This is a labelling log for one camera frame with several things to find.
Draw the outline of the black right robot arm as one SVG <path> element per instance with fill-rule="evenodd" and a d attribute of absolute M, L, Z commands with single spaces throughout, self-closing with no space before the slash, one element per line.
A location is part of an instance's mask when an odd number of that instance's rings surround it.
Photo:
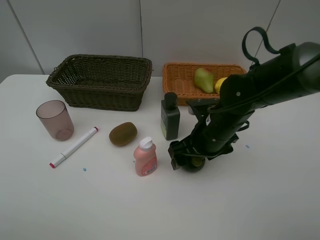
<path fill-rule="evenodd" d="M 197 123 L 190 135 L 170 143 L 172 168 L 201 170 L 206 161 L 233 151 L 237 132 L 248 129 L 255 110 L 319 90 L 320 46 L 313 42 L 288 45 L 248 73 L 229 76 L 219 98 L 188 101 Z"/>

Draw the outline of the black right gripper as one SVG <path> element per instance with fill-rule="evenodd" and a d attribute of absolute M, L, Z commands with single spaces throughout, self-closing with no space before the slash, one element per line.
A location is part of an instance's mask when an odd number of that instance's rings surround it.
<path fill-rule="evenodd" d="M 195 125 L 184 141 L 172 141 L 168 153 L 173 170 L 183 168 L 187 157 L 198 157 L 203 162 L 233 152 L 232 143 L 239 138 L 237 132 L 246 130 L 253 111 L 234 114 L 230 112 L 208 113 Z"/>

